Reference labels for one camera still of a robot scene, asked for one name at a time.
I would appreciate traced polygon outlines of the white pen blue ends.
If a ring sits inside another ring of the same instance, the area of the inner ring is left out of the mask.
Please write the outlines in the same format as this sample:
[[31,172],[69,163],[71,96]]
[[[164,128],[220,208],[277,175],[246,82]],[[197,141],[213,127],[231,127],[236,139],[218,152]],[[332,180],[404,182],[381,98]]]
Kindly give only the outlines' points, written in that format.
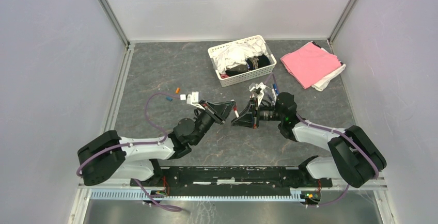
[[273,87],[273,90],[274,90],[274,92],[275,92],[275,95],[278,95],[278,94],[279,94],[279,91],[278,91],[277,85],[276,85],[275,83],[273,83],[273,84],[272,84],[272,87]]

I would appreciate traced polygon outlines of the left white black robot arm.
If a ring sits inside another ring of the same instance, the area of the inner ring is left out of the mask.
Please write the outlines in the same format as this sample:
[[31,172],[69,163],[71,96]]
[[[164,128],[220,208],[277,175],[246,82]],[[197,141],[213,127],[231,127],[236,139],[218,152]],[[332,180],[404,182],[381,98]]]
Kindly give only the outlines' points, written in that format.
[[215,123],[224,124],[235,107],[234,100],[220,103],[200,101],[195,118],[181,119],[167,135],[157,138],[127,138],[109,130],[81,147],[76,174],[86,186],[109,179],[137,179],[149,186],[162,181],[159,160],[178,159],[192,150]]

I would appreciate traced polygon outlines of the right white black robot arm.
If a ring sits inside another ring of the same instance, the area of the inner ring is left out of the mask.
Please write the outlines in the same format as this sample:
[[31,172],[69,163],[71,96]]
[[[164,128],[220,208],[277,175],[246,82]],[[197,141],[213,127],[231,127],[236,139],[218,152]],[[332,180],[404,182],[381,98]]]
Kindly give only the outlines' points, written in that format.
[[315,156],[301,164],[299,182],[311,187],[321,178],[342,178],[348,185],[360,188],[368,180],[378,178],[387,162],[365,131],[352,125],[347,129],[327,127],[302,118],[297,112],[294,95],[281,92],[275,104],[263,105],[253,97],[233,126],[257,129],[260,121],[277,121],[281,135],[295,142],[325,149],[330,157]]

